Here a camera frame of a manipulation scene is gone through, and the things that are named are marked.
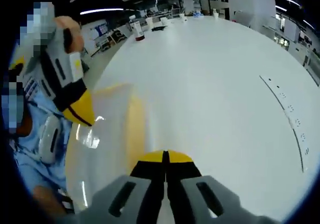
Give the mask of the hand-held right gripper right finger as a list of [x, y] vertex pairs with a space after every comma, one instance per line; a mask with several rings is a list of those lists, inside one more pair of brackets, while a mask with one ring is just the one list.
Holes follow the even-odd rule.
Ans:
[[209, 175], [202, 175], [193, 160], [181, 152], [165, 153], [167, 196], [175, 223], [274, 223], [255, 215], [239, 196]]

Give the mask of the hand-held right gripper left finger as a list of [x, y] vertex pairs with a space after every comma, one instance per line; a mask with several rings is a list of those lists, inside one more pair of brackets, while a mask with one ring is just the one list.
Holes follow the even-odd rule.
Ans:
[[122, 175], [98, 191], [92, 204], [64, 223], [157, 223], [164, 196], [163, 150], [140, 157], [130, 175]]

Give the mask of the person's left hand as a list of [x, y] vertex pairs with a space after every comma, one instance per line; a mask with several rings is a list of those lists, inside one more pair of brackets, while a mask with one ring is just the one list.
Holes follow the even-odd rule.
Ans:
[[81, 52], [84, 49], [84, 40], [78, 22], [69, 16], [56, 17], [55, 23], [63, 29], [63, 44], [66, 53]]

